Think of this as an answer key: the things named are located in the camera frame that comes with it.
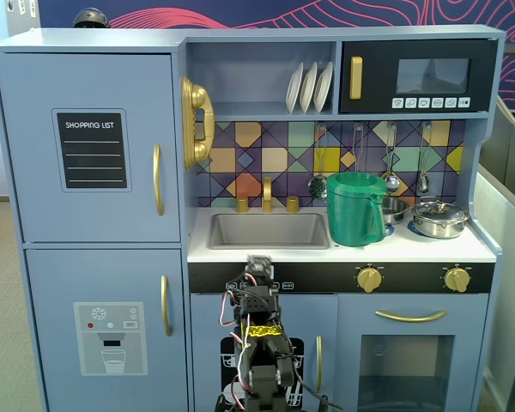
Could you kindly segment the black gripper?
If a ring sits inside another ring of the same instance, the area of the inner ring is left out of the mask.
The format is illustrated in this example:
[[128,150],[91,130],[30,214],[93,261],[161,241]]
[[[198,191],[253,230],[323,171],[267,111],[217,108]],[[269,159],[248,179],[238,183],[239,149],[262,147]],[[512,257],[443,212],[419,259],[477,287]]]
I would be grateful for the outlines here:
[[245,290],[250,294],[274,294],[274,269],[270,257],[249,255],[243,275]]

